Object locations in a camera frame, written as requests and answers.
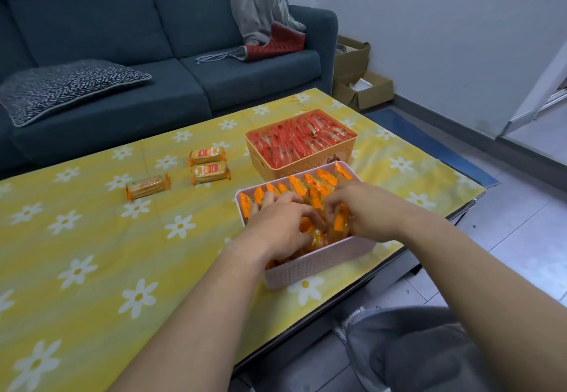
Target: orange plastic basket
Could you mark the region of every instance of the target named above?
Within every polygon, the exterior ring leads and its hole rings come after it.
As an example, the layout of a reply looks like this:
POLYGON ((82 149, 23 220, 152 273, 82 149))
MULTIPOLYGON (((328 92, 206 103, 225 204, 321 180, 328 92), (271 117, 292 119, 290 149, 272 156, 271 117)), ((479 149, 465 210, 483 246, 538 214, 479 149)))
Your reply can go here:
POLYGON ((255 130, 249 130, 246 134, 246 144, 248 145, 248 151, 250 152, 250 160, 252 161, 252 165, 258 171, 258 173, 262 176, 264 181, 269 182, 271 180, 276 180, 282 177, 287 177, 288 175, 301 173, 306 170, 311 170, 312 168, 316 168, 321 165, 329 164, 333 161, 343 161, 347 164, 351 160, 351 154, 354 149, 354 144, 356 143, 356 139, 358 134, 350 130, 348 127, 345 127, 342 123, 338 122, 335 118, 329 116, 323 110, 311 110, 305 113, 305 115, 310 115, 313 113, 319 113, 326 116, 328 119, 332 120, 336 123, 336 125, 351 136, 351 139, 346 141, 341 141, 340 143, 335 144, 334 146, 327 147, 320 152, 314 153, 309 155, 303 159, 295 161, 289 165, 284 165, 280 168, 272 168, 266 160, 262 157, 258 149, 254 143, 250 141, 250 135, 255 132, 264 132, 270 130, 272 126, 279 125, 286 122, 289 119, 280 120, 279 122, 274 122, 272 124, 257 128, 255 130))

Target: table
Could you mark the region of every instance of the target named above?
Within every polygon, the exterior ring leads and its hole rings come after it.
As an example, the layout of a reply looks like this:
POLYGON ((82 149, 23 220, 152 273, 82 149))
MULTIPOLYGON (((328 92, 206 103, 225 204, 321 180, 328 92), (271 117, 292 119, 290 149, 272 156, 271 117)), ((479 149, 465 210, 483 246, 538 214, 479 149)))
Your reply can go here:
MULTIPOLYGON (((262 182, 243 134, 312 109, 358 132, 351 167, 364 181, 443 216, 484 192, 316 89, 0 182, 0 390, 105 390, 242 230, 234 195, 262 182), (211 145, 226 148, 232 180, 192 187, 189 152, 211 145), (164 172, 171 191, 126 202, 126 182, 164 172)), ((260 282, 236 362, 400 248, 379 244, 308 287, 260 282)))

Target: dark blue sofa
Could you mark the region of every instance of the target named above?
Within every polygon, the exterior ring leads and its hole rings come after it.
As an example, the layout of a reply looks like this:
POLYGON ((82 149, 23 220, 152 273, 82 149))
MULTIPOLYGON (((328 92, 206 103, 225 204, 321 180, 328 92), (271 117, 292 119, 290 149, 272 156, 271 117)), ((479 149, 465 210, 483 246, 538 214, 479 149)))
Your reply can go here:
POLYGON ((229 0, 0 0, 0 82, 33 67, 98 58, 151 83, 14 128, 0 107, 0 177, 202 122, 309 88, 329 93, 337 18, 291 6, 306 50, 257 63, 195 57, 242 38, 229 0))

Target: cardboard box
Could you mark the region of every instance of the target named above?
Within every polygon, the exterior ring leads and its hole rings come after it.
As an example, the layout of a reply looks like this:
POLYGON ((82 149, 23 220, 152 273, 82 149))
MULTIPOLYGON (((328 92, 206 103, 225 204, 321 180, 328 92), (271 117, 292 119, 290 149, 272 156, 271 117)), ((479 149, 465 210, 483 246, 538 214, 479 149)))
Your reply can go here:
POLYGON ((344 45, 346 53, 335 55, 335 73, 333 78, 342 77, 347 74, 363 71, 368 68, 368 59, 370 59, 370 44, 361 43, 352 38, 339 35, 337 38, 337 46, 344 45))
POLYGON ((358 71, 333 80, 333 98, 356 111, 368 109, 393 99, 393 81, 372 71, 358 71), (356 92, 349 86, 359 79, 372 84, 372 88, 356 92))

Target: gray throw pillow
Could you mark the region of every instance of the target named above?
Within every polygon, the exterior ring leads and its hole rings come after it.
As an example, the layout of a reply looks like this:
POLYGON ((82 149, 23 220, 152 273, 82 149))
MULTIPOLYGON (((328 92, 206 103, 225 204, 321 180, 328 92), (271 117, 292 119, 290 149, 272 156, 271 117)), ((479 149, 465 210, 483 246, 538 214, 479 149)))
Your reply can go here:
POLYGON ((150 79, 151 75, 127 66, 85 59, 12 74, 0 85, 0 103, 19 128, 92 95, 150 79))
POLYGON ((289 14, 287 0, 230 0, 230 8, 245 45, 267 44, 274 22, 299 32, 307 30, 289 14))

